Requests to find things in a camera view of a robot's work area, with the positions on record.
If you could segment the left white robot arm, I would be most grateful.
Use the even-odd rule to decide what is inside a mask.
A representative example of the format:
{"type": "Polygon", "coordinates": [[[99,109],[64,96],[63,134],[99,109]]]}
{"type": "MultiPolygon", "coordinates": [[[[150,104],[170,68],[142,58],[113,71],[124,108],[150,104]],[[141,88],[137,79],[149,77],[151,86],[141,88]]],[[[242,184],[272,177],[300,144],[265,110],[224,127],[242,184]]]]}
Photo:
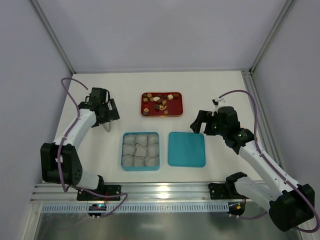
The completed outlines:
{"type": "Polygon", "coordinates": [[[87,189],[104,194],[103,177],[83,170],[78,148],[91,128],[103,126],[111,131],[111,122],[120,119],[115,100],[104,88],[93,87],[77,106],[77,114],[67,129],[52,143],[40,148],[42,180],[47,183],[87,189]]]}

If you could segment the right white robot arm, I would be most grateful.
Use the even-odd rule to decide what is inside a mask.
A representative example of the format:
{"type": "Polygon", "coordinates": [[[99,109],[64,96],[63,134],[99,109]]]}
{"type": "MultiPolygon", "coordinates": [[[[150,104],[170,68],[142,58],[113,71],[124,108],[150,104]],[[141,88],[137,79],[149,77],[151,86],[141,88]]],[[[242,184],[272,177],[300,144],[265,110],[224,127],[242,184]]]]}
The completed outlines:
{"type": "Polygon", "coordinates": [[[229,197],[250,199],[262,207],[274,225],[286,232],[311,219],[316,220],[312,233],[320,228],[320,217],[315,210],[315,191],[309,184],[301,185],[289,176],[260,147],[257,137],[240,126],[238,115],[231,106],[222,106],[214,112],[200,110],[190,128],[195,134],[205,124],[204,134],[221,136],[225,144],[247,161],[265,185],[253,181],[243,172],[234,173],[224,184],[210,184],[212,199],[229,197]]]}

